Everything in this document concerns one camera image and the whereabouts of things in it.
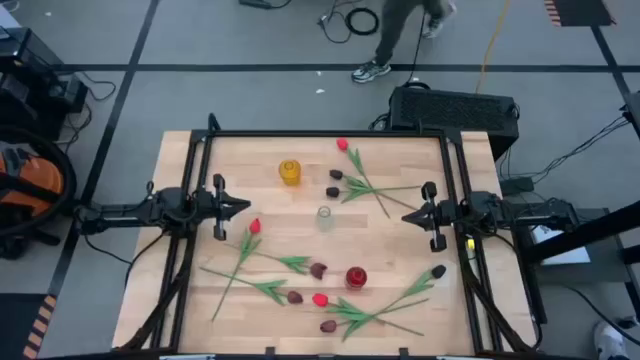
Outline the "black metal beam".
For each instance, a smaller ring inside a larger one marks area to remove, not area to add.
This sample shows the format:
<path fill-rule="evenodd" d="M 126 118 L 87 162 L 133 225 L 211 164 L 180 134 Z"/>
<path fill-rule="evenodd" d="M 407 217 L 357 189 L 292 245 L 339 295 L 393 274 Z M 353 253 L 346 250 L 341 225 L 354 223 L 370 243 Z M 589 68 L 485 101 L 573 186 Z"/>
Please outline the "black metal beam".
<path fill-rule="evenodd" d="M 572 232 L 565 232 L 533 245 L 524 251 L 523 259 L 528 263 L 540 263 L 542 260 L 638 227 L 640 227 L 640 201 L 579 225 Z"/>

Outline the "yellow glass vase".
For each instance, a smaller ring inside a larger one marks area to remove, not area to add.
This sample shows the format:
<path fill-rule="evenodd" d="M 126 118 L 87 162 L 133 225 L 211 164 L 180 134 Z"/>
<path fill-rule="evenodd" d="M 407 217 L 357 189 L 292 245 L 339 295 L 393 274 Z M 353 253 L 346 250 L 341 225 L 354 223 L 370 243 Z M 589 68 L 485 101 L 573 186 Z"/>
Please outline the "yellow glass vase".
<path fill-rule="evenodd" d="M 287 186 L 297 186 L 301 182 L 301 165 L 297 160 L 284 160 L 279 165 L 279 175 Z"/>

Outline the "hazard striped floor mat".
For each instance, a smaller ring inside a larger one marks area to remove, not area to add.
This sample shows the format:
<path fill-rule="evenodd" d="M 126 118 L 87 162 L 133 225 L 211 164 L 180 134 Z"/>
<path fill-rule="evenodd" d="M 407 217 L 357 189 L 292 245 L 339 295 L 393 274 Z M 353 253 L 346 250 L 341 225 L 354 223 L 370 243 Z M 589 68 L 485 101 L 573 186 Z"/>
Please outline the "hazard striped floor mat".
<path fill-rule="evenodd" d="M 49 294 L 0 294 L 0 360 L 36 360 L 57 299 Z"/>
<path fill-rule="evenodd" d="M 604 0 L 543 0 L 543 3 L 551 23 L 558 27 L 616 24 Z"/>

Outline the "dark grey side stand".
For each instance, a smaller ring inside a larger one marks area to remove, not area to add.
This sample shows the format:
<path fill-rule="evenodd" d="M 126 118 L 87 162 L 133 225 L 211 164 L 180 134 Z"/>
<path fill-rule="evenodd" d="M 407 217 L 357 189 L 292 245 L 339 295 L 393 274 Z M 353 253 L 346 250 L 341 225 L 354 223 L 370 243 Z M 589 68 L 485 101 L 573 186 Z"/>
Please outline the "dark grey side stand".
<path fill-rule="evenodd" d="M 578 216 L 578 226 L 612 213 L 607 208 L 574 208 L 574 210 Z M 640 263 L 640 245 L 624 247 L 620 240 L 621 233 L 584 246 L 590 256 L 590 263 L 544 266 L 541 264 L 543 260 L 540 263 L 528 263 L 523 259 L 524 251 L 536 245 L 531 235 L 532 228 L 518 227 L 510 229 L 510 231 L 531 314 L 537 323 L 545 324 L 547 322 L 539 290 L 541 282 L 559 285 L 622 283 L 626 287 L 635 316 L 640 318 L 640 284 L 635 279 L 631 268 L 633 264 Z"/>

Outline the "white paper sign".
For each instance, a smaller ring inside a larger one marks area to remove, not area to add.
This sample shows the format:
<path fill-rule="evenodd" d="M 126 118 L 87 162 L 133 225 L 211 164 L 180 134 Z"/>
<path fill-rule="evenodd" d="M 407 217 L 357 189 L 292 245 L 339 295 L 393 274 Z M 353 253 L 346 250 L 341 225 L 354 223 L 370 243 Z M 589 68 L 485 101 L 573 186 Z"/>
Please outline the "white paper sign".
<path fill-rule="evenodd" d="M 546 226 L 535 226 L 531 229 L 531 235 L 535 244 L 541 244 L 548 239 L 563 234 L 561 230 L 552 230 Z M 586 264 L 591 259 L 585 247 L 577 248 L 560 255 L 553 256 L 541 262 L 544 266 Z"/>

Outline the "black perforated computer tower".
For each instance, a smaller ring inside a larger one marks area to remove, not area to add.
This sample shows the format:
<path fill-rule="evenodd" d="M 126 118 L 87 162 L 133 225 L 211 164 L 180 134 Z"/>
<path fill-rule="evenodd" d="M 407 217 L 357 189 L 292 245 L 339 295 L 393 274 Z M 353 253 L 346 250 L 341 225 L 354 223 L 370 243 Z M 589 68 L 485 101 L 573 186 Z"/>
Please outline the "black perforated computer tower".
<path fill-rule="evenodd" d="M 519 106 L 511 97 L 433 90 L 408 82 L 394 89 L 381 122 L 394 131 L 484 131 L 497 160 L 519 138 L 519 118 Z"/>

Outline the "clear glass vase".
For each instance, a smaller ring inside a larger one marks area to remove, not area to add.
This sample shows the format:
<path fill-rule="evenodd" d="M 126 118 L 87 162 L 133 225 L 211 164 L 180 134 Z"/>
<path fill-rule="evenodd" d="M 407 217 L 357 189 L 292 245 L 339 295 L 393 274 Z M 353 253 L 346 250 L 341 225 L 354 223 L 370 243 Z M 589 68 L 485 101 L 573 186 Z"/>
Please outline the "clear glass vase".
<path fill-rule="evenodd" d="M 316 224 L 318 229 L 322 232 L 330 231 L 334 226 L 334 218 L 331 208 L 328 206 L 321 206 L 316 213 Z"/>

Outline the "black artificial tulip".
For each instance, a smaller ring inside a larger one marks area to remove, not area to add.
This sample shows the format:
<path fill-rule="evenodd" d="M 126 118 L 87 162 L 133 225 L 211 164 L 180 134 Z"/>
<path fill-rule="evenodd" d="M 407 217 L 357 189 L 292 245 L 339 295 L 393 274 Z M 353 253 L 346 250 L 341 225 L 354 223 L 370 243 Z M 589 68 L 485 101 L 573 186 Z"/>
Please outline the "black artificial tulip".
<path fill-rule="evenodd" d="M 339 187 L 328 187 L 325 190 L 325 194 L 329 198 L 337 199 L 342 198 L 342 202 L 346 203 L 356 198 L 365 195 L 375 195 L 382 198 L 386 198 L 392 200 L 394 202 L 400 203 L 400 200 L 387 195 L 387 191 L 400 191 L 400 190 L 412 190 L 417 189 L 417 186 L 408 186 L 408 187 L 391 187 L 391 188 L 371 188 L 366 186 L 348 186 L 345 189 L 341 189 Z"/>
<path fill-rule="evenodd" d="M 342 335 L 342 341 L 346 341 L 349 337 L 351 337 L 357 330 L 361 329 L 365 325 L 369 324 L 372 321 L 380 321 L 383 324 L 390 325 L 392 327 L 396 327 L 397 329 L 409 332 L 411 334 L 422 336 L 422 333 L 411 330 L 406 327 L 399 326 L 397 324 L 389 323 L 386 320 L 382 320 L 381 316 L 385 314 L 389 314 L 398 310 L 402 310 L 405 308 L 413 307 L 428 301 L 428 298 L 424 298 L 421 300 L 417 300 L 414 302 L 409 302 L 403 304 L 403 301 L 411 298 L 413 296 L 417 296 L 422 294 L 431 288 L 434 287 L 432 281 L 440 279 L 446 273 L 446 267 L 444 265 L 437 265 L 430 270 L 423 272 L 408 288 L 404 290 L 404 292 L 394 301 L 386 305 L 384 308 L 374 312 L 374 313 L 366 313 L 352 306 L 346 300 L 339 298 L 338 305 L 336 308 L 338 309 L 337 314 L 340 314 L 346 319 L 347 328 Z"/>
<path fill-rule="evenodd" d="M 336 180 L 336 181 L 343 181 L 343 182 L 344 182 L 344 185 L 345 185 L 345 188 L 347 188 L 346 177 L 347 177 L 347 176 L 350 176 L 350 175 L 346 175 L 346 174 L 344 174 L 344 173 L 343 173 L 342 171 L 340 171 L 340 170 L 331 169 L 331 170 L 329 171 L 329 176 L 330 176 L 330 178 L 331 178 L 331 179 L 333 179 L 333 180 Z M 408 203 L 403 202 L 403 201 L 401 201 L 401 200 L 400 200 L 400 203 L 397 203 L 397 202 L 394 202 L 394 203 L 399 204 L 399 205 L 402 205 L 402 206 L 404 206 L 404 207 L 406 207 L 406 208 L 409 208 L 409 209 L 416 210 L 416 207 L 414 207 L 413 205 L 409 205 Z"/>

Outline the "black equipment rack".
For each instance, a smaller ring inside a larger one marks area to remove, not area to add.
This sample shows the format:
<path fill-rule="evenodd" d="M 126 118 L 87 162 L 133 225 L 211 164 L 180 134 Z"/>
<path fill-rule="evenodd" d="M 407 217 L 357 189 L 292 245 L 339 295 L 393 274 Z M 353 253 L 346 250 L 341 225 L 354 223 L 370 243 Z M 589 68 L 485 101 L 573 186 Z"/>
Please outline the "black equipment rack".
<path fill-rule="evenodd" d="M 31 29 L 0 26 L 0 126 L 60 138 L 67 116 L 83 110 L 88 94 L 78 76 L 54 71 L 61 63 Z"/>

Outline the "black power adapter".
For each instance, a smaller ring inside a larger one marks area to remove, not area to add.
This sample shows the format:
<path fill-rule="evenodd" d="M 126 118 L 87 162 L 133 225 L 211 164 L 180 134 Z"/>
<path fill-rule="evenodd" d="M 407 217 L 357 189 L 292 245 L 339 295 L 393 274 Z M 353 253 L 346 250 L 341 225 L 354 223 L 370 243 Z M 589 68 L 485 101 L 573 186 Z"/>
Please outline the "black power adapter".
<path fill-rule="evenodd" d="M 499 182 L 503 196 L 513 196 L 534 191 L 534 183 L 531 177 L 515 177 Z"/>

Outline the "red ribbed glass vase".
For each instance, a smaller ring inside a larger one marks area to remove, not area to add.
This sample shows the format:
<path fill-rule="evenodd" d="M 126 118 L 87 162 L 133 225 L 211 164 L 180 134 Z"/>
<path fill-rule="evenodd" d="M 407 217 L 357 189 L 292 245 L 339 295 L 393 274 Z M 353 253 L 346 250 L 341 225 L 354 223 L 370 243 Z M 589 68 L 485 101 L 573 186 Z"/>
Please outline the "red ribbed glass vase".
<path fill-rule="evenodd" d="M 368 279 L 366 271 L 361 267 L 351 267 L 345 274 L 345 286 L 350 290 L 361 290 Z"/>

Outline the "person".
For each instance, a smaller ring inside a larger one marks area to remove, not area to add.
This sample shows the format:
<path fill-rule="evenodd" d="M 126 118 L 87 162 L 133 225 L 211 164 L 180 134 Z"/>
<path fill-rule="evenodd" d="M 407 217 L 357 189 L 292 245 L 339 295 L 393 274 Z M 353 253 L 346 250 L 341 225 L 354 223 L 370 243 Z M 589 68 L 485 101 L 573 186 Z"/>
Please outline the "person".
<path fill-rule="evenodd" d="M 385 0 L 382 8 L 381 36 L 372 60 L 351 74 L 351 80 L 363 84 L 391 71 L 390 60 L 404 30 L 408 17 L 421 6 L 428 16 L 423 20 L 423 38 L 435 38 L 444 24 L 457 11 L 453 0 Z"/>

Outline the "person's foot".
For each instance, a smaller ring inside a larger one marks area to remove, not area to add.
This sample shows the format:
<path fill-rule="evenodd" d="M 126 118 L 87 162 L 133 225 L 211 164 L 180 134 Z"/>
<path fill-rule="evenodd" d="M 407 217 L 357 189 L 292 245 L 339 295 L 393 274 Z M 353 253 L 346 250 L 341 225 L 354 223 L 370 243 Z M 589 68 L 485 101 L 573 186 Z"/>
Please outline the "person's foot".
<path fill-rule="evenodd" d="M 599 322 L 593 336 L 598 360 L 630 360 L 622 334 L 607 322 Z"/>

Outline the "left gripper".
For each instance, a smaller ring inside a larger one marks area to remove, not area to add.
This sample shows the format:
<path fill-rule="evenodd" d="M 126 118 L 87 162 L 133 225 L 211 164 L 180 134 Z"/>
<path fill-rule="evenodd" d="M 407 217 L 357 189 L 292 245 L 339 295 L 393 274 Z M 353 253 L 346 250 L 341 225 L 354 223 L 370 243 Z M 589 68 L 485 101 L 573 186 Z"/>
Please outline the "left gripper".
<path fill-rule="evenodd" d="M 197 191 L 197 219 L 202 222 L 206 219 L 214 219 L 214 238 L 220 241 L 226 240 L 226 230 L 224 229 L 224 202 L 225 180 L 220 174 L 213 175 L 214 191 L 209 192 L 204 188 Z M 249 200 L 236 198 L 228 193 L 225 194 L 225 219 L 230 220 L 239 212 L 250 207 Z"/>

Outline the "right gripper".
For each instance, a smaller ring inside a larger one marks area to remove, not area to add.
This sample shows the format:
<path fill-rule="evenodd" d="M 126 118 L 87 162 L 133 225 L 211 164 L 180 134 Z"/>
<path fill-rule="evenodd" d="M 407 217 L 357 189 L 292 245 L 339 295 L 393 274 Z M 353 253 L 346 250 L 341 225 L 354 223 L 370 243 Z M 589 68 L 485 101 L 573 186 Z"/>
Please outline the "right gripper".
<path fill-rule="evenodd" d="M 425 203 L 419 209 L 404 215 L 401 220 L 432 233 L 430 240 L 432 252 L 444 251 L 447 249 L 447 242 L 440 227 L 450 226 L 453 223 L 456 217 L 455 202 L 452 200 L 436 202 L 437 187 L 431 181 L 424 183 L 421 193 Z"/>

